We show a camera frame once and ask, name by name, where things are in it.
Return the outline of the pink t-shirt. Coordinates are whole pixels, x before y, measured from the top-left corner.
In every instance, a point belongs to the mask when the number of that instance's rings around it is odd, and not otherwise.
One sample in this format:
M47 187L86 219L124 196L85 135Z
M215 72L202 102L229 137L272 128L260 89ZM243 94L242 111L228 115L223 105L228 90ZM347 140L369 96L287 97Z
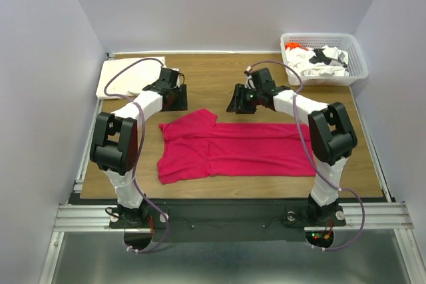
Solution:
M158 161L162 184L209 176L314 176L306 151L308 127L292 123L218 122L200 109L171 123L160 124L164 152Z

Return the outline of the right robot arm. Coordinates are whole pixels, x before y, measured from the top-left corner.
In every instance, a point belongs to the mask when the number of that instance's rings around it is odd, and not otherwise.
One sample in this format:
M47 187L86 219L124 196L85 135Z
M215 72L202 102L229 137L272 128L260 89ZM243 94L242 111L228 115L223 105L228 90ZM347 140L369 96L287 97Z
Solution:
M316 177L306 216L314 224L323 223L337 210L343 168L357 146L357 136L345 106L340 102L318 102L302 96L299 90L277 86L267 68L254 70L249 66L244 74L246 82L235 85L226 111L253 114L258 106L264 106L291 115L304 149L308 147L301 125L308 126L312 150L306 154Z

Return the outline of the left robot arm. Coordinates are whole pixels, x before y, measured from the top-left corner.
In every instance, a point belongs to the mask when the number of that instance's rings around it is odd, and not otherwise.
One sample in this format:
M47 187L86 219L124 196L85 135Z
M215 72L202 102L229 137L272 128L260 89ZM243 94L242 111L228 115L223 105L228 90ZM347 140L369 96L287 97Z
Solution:
M186 85L180 83L183 78L178 70L162 67L159 78L136 98L104 90L108 97L128 99L122 108L97 115L89 152L90 161L106 174L115 190L117 206L106 211L113 223L141 227L148 221L146 195L136 182L146 121L161 111L188 109Z

